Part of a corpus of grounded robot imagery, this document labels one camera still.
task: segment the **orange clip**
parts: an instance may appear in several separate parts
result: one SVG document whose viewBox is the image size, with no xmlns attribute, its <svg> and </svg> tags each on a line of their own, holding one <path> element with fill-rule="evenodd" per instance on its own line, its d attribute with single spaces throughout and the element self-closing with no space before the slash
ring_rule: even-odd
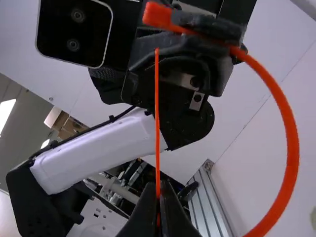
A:
<svg viewBox="0 0 316 237">
<path fill-rule="evenodd" d="M 150 1 L 146 3 L 146 8 L 143 15 L 143 23 L 180 34 L 197 34 L 195 31 L 173 24 L 171 22 L 171 14 L 172 9 L 170 7 Z"/>
</svg>

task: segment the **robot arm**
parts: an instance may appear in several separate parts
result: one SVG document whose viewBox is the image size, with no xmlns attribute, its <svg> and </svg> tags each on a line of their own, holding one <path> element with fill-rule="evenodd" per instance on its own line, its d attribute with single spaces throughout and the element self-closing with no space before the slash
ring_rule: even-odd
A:
<svg viewBox="0 0 316 237">
<path fill-rule="evenodd" d="M 146 2 L 41 1 L 38 50 L 48 57 L 90 67 L 90 76 L 104 103 L 125 102 L 139 108 L 119 119 L 111 118 L 49 150 L 37 152 L 8 173 L 6 181 L 21 236 L 116 236 L 119 230 L 104 234 L 102 231 L 108 227 L 102 226 L 100 219 L 91 219 L 94 214 L 99 218 L 102 212 L 116 213 L 113 219 L 124 225 L 128 216 L 89 189 L 82 180 L 155 153 L 155 47 L 161 49 L 161 152 L 198 141 L 211 131 L 214 111 L 207 101 L 208 96 L 222 95 L 233 66 L 240 62 L 222 45 L 196 36 L 157 33 L 156 29 L 144 27 L 139 19 Z M 209 4 L 208 0 L 194 2 Z M 243 34 L 256 0 L 238 1 L 242 7 L 235 7 L 235 2 L 212 1 L 211 9 L 206 10 L 216 13 L 217 18 L 187 14 L 174 7 L 171 20 L 242 47 Z M 175 221 L 181 226 L 186 219 L 178 218 L 182 215 L 179 201 L 168 184 L 163 186 L 166 191 L 162 192 L 165 196 L 160 199 L 160 207 L 167 210 L 167 204 L 171 203 L 174 209 L 171 208 L 169 214 L 164 212 L 162 221 L 165 225 L 173 225 Z M 155 194 L 150 190 L 144 193 L 154 197 L 148 208 L 156 207 Z M 138 219 L 148 214 L 146 210 L 135 210 Z M 137 230 L 133 226 L 142 228 L 142 225 L 131 226 L 131 223 L 126 225 L 124 233 Z M 155 222 L 150 223 L 152 231 Z"/>
<path fill-rule="evenodd" d="M 161 135 L 161 152 L 168 148 Z M 121 119 L 39 155 L 30 168 L 48 195 L 115 166 L 155 153 L 155 119 L 135 109 Z"/>
</svg>

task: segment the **screw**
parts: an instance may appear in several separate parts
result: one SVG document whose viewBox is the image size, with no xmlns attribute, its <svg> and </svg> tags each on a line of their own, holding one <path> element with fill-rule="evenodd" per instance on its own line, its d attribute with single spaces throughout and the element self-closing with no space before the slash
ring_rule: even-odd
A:
<svg viewBox="0 0 316 237">
<path fill-rule="evenodd" d="M 77 52 L 80 49 L 80 43 L 76 39 L 70 39 L 67 41 L 67 48 L 71 52 Z"/>
<path fill-rule="evenodd" d="M 71 18 L 77 23 L 82 23 L 85 20 L 85 15 L 83 11 L 74 9 L 71 13 Z"/>
<path fill-rule="evenodd" d="M 191 86 L 199 88 L 201 86 L 201 80 L 198 77 L 192 77 L 190 80 Z"/>
<path fill-rule="evenodd" d="M 201 95 L 195 95 L 193 99 L 194 99 L 195 102 L 200 102 L 202 100 L 202 96 Z"/>
</svg>

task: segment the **black cable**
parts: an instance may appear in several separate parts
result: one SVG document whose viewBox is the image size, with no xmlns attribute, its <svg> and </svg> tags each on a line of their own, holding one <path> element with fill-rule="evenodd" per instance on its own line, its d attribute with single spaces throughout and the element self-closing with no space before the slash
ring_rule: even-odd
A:
<svg viewBox="0 0 316 237">
<path fill-rule="evenodd" d="M 61 141 L 61 142 L 52 141 L 52 143 L 49 144 L 48 146 L 46 146 L 46 147 L 40 149 L 39 151 L 35 152 L 34 154 L 32 154 L 32 155 L 29 157 L 29 159 L 33 159 L 34 157 L 39 156 L 39 155 L 42 154 L 43 152 L 47 152 L 47 151 L 49 151 L 50 149 L 54 149 L 54 148 L 56 148 L 56 147 L 59 147 L 59 146 L 65 144 L 65 143 L 67 143 L 67 142 L 69 142 L 69 141 L 71 141 L 71 140 L 73 140 L 73 139 L 75 139 L 75 138 L 77 138 L 77 137 L 79 137 L 79 136 L 82 136 L 82 135 L 84 135 L 84 134 L 86 134 L 86 133 L 88 133 L 88 132 L 91 132 L 91 131 L 96 130 L 96 129 L 100 128 L 100 127 L 103 127 L 103 126 L 105 126 L 105 125 L 108 125 L 108 124 L 110 124 L 110 123 L 113 123 L 113 122 L 115 122 L 116 120 L 118 120 L 118 119 L 120 119 L 121 117 L 123 117 L 123 116 L 125 116 L 126 114 L 128 114 L 129 112 L 131 112 L 133 109 L 135 109 L 135 106 L 129 107 L 127 110 L 123 111 L 122 113 L 120 113 L 119 115 L 117 115 L 117 116 L 115 116 L 115 117 L 114 117 L 114 116 L 109 116 L 109 118 L 110 118 L 109 120 L 107 120 L 107 121 L 105 121 L 105 122 L 103 122 L 103 123 L 100 123 L 100 124 L 98 124 L 98 125 L 95 125 L 95 126 L 93 126 L 93 127 L 90 127 L 90 128 L 88 128 L 88 129 L 86 129 L 85 131 L 79 132 L 79 133 L 75 134 L 74 136 L 69 137 L 69 138 L 67 138 L 67 139 L 65 139 L 65 140 L 63 140 L 63 141 Z"/>
</svg>

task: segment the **white plastic housing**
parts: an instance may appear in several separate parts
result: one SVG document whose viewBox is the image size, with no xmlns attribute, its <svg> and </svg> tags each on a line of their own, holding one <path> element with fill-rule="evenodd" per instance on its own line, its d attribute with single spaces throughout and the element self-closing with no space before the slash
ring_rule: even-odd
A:
<svg viewBox="0 0 316 237">
<path fill-rule="evenodd" d="M 130 160 L 155 153 L 155 119 L 136 109 L 37 157 L 30 168 L 47 192 L 56 194 L 73 184 Z M 160 152 L 167 149 L 160 134 Z"/>
</svg>

